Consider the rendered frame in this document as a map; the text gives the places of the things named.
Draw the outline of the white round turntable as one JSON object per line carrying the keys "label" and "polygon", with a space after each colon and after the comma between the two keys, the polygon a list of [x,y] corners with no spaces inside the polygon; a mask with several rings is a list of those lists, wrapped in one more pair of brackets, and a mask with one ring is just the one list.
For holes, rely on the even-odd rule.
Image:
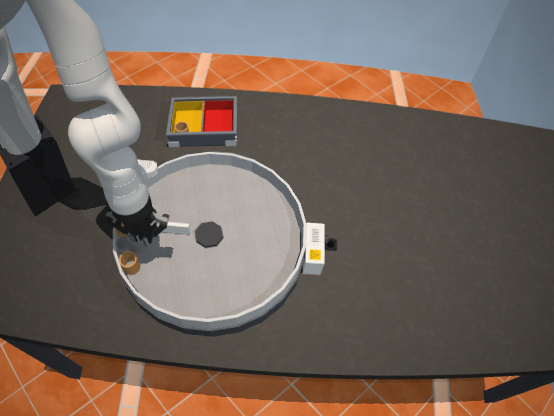
{"label": "white round turntable", "polygon": [[137,274],[120,265],[114,227],[113,253],[128,291],[160,324],[192,335],[238,333],[285,303],[302,265],[303,274],[321,274],[324,224],[306,223],[298,198],[272,169],[220,152],[158,169],[145,181],[152,207],[170,216],[167,228],[136,253]]}

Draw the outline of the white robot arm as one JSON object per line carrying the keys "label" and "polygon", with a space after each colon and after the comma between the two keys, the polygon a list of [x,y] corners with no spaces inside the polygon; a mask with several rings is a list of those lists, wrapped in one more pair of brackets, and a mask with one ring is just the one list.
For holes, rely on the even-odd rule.
{"label": "white robot arm", "polygon": [[[41,140],[4,27],[24,2],[0,0],[0,144],[14,155],[33,150]],[[74,0],[26,2],[67,97],[107,102],[72,119],[68,137],[73,149],[96,172],[111,210],[120,215],[140,211],[149,198],[145,179],[156,176],[158,166],[138,160],[128,147],[140,135],[140,120],[116,83],[96,24]]]}

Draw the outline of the bronze bushing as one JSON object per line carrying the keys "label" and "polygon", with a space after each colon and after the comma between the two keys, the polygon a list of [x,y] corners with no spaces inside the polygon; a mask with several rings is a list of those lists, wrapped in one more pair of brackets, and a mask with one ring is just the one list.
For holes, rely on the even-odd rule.
{"label": "bronze bushing", "polygon": [[[134,260],[134,263],[130,266],[125,266],[127,262]],[[137,274],[140,270],[140,263],[136,257],[136,254],[132,251],[125,251],[119,257],[120,265],[124,272],[128,275]]]}
{"label": "bronze bushing", "polygon": [[[175,129],[175,132],[189,132],[188,124],[183,121],[176,123],[174,126],[174,129]],[[179,130],[182,130],[182,131],[179,131]]]}
{"label": "bronze bushing", "polygon": [[[121,222],[121,226],[124,227],[124,224],[123,224],[122,222]],[[119,237],[122,237],[122,236],[127,236],[127,235],[128,235],[128,234],[127,234],[127,235],[122,235],[123,233],[121,233],[120,231],[118,231],[116,228],[115,228],[115,231],[116,231],[116,234],[117,234],[118,238],[119,238]]]}

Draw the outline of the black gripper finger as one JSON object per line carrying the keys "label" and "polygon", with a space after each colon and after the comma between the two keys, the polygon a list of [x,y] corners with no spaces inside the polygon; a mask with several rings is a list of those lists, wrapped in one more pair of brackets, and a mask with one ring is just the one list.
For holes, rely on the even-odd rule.
{"label": "black gripper finger", "polygon": [[[142,240],[142,234],[140,233],[138,227],[133,227],[132,224],[124,224],[124,227],[121,226],[121,222],[118,221],[115,217],[113,217],[113,214],[111,212],[111,209],[107,210],[105,220],[106,223],[110,224],[123,234],[131,233],[132,236],[134,236],[136,242],[140,242]],[[126,227],[125,227],[126,226]],[[127,228],[127,229],[126,229]]]}
{"label": "black gripper finger", "polygon": [[162,216],[154,212],[152,212],[152,214],[156,217],[155,218],[156,222],[153,224],[153,226],[149,225],[145,228],[143,220],[136,223],[140,233],[142,233],[142,238],[146,246],[149,246],[152,243],[153,237],[158,236],[164,229],[167,228],[168,219],[169,219],[168,214],[163,214]]}

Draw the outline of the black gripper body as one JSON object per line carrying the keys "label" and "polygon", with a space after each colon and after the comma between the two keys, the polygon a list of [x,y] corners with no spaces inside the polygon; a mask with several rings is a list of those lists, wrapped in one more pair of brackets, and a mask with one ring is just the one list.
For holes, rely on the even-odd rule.
{"label": "black gripper body", "polygon": [[156,210],[152,207],[152,202],[151,202],[150,195],[149,195],[149,198],[148,198],[148,201],[147,201],[146,205],[140,211],[138,211],[134,214],[120,215],[120,214],[115,213],[113,210],[111,210],[111,211],[112,211],[114,217],[118,221],[120,221],[122,223],[125,223],[125,224],[132,224],[133,227],[138,227],[136,225],[136,223],[141,221],[141,220],[143,220],[145,227],[149,226],[156,218],[152,214],[152,212],[157,214]]}

